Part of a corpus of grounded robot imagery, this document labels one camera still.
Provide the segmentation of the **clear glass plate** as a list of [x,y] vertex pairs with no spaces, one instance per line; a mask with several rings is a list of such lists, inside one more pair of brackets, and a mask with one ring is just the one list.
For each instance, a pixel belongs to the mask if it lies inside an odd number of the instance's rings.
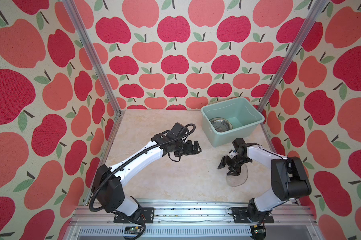
[[233,188],[243,185],[247,181],[247,179],[248,179],[248,169],[246,165],[242,165],[240,167],[239,176],[226,175],[226,183]]

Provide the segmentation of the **grey glass plate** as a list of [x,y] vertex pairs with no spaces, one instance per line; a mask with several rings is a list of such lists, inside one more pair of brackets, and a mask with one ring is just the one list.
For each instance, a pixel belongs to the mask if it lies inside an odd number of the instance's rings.
[[213,128],[219,132],[227,132],[233,129],[232,124],[224,118],[212,118],[209,120]]

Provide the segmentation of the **mint green plastic bin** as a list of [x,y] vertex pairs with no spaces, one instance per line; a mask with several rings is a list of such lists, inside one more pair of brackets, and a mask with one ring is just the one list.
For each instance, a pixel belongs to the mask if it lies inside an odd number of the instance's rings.
[[[231,143],[237,138],[246,138],[263,123],[264,116],[245,98],[234,98],[201,108],[202,130],[213,147]],[[212,118],[228,120],[233,129],[217,132],[210,123]]]

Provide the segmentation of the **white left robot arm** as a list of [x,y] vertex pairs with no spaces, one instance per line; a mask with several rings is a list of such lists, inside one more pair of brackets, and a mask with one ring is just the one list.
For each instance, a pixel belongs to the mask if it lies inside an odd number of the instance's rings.
[[104,210],[107,213],[138,219],[142,207],[133,197],[125,195],[124,186],[145,167],[169,153],[174,153],[174,157],[180,158],[201,152],[198,141],[183,141],[180,138],[170,140],[161,136],[119,164],[111,167],[100,166],[94,179],[93,195],[89,202],[90,211],[94,213]]

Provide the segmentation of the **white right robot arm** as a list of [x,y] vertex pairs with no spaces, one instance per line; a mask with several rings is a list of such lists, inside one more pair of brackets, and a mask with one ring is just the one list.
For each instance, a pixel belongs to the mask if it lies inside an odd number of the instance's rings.
[[268,213],[290,199],[311,194],[311,185],[300,158],[279,155],[256,143],[235,144],[234,147],[222,157],[217,167],[219,170],[227,166],[231,174],[239,176],[241,166],[254,161],[270,169],[271,188],[248,202],[249,213]]

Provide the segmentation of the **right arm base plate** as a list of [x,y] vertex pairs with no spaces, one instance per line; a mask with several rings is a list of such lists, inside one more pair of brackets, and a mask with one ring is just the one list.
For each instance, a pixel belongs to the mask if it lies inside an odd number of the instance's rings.
[[229,208],[227,211],[233,217],[236,224],[272,224],[274,219],[272,213],[259,212],[253,208]]

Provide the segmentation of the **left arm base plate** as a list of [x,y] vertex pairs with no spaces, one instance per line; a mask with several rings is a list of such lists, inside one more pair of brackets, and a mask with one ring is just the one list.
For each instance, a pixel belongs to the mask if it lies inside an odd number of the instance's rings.
[[[138,210],[130,216],[131,219],[142,224],[152,224],[154,221],[155,208],[138,208]],[[121,213],[117,213],[114,217],[114,223],[116,224],[132,224],[133,222],[129,221]]]

